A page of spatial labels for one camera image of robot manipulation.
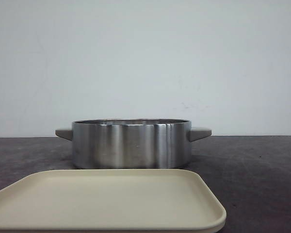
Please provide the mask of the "stainless steel steamer pot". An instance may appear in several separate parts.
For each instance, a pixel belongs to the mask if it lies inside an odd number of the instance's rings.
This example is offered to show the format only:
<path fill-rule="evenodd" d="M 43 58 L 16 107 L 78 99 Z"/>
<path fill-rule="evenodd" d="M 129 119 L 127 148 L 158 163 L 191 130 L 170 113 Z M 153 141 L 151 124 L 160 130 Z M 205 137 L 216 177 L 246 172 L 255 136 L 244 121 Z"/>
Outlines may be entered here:
<path fill-rule="evenodd" d="M 192 142 L 212 135 L 184 119 L 74 121 L 56 136 L 72 143 L 72 163 L 82 169 L 177 168 L 188 164 Z"/>

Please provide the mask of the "beige rectangular tray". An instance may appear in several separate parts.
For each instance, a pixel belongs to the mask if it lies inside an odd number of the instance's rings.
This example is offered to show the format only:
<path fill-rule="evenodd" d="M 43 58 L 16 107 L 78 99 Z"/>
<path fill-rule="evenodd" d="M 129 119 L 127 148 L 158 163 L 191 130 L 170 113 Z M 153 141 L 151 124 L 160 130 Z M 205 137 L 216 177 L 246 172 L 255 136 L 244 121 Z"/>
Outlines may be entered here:
<path fill-rule="evenodd" d="M 0 231 L 214 233 L 226 210 L 182 169 L 49 170 L 0 190 Z"/>

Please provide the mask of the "dark grey table mat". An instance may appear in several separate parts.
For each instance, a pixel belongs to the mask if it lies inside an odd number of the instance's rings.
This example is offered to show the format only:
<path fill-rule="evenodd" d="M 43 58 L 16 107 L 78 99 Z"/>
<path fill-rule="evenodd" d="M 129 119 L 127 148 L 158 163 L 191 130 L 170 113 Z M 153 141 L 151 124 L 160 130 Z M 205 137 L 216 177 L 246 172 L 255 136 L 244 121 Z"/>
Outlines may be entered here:
<path fill-rule="evenodd" d="M 227 212 L 224 233 L 291 233 L 291 136 L 211 136 L 192 144 L 198 173 Z M 0 138 L 0 190 L 45 170 L 73 169 L 60 138 Z"/>

